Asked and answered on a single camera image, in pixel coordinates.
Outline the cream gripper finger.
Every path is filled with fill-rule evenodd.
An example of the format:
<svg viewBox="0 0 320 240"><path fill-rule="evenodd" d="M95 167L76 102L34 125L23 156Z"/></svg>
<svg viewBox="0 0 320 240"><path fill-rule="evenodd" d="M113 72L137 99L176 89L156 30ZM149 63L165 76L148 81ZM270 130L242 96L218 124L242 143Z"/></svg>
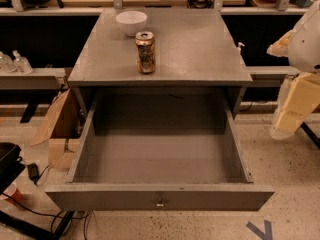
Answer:
<svg viewBox="0 0 320 240"><path fill-rule="evenodd" d="M294 135L304 120L320 105L320 75L287 76L277 99L270 135L284 140Z"/></svg>
<svg viewBox="0 0 320 240"><path fill-rule="evenodd" d="M275 57L287 57L291 35L292 30L285 33L281 38L268 47L267 53Z"/></svg>

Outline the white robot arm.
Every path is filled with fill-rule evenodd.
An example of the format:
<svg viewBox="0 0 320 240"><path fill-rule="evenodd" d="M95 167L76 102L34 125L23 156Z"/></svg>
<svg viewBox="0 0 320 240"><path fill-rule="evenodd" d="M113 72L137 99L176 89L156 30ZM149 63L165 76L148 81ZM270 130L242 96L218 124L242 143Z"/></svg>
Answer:
<svg viewBox="0 0 320 240"><path fill-rule="evenodd" d="M293 136L320 105L320 2L314 2L267 53L287 57L289 64L300 71L283 81L278 94L270 135L283 140Z"/></svg>

